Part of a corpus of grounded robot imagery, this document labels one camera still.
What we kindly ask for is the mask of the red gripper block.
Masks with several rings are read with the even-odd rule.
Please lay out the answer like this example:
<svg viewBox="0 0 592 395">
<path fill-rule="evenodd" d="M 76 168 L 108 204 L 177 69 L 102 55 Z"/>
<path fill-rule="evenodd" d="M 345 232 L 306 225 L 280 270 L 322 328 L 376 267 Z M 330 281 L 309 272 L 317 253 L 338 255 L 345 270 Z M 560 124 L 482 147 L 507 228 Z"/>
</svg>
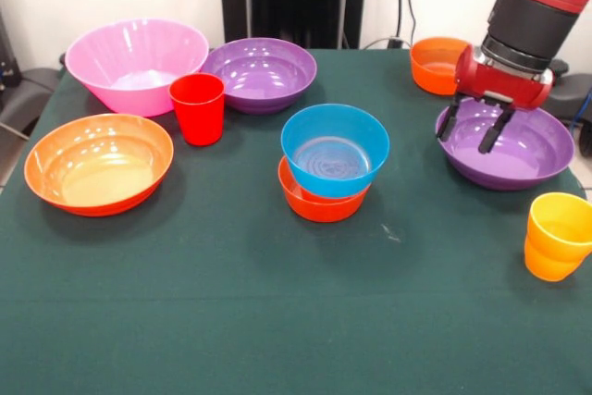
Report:
<svg viewBox="0 0 592 395">
<path fill-rule="evenodd" d="M 489 154 L 501 133 L 511 121 L 515 109 L 533 110 L 542 106 L 553 86 L 554 74 L 547 68 L 542 73 L 523 72 L 507 67 L 486 56 L 479 47 L 468 45 L 460 55 L 455 69 L 456 93 L 442 118 L 437 138 L 446 142 L 453 131 L 462 101 L 462 94 L 477 100 L 490 99 L 485 113 L 495 118 L 478 146 L 480 154 Z"/>
</svg>

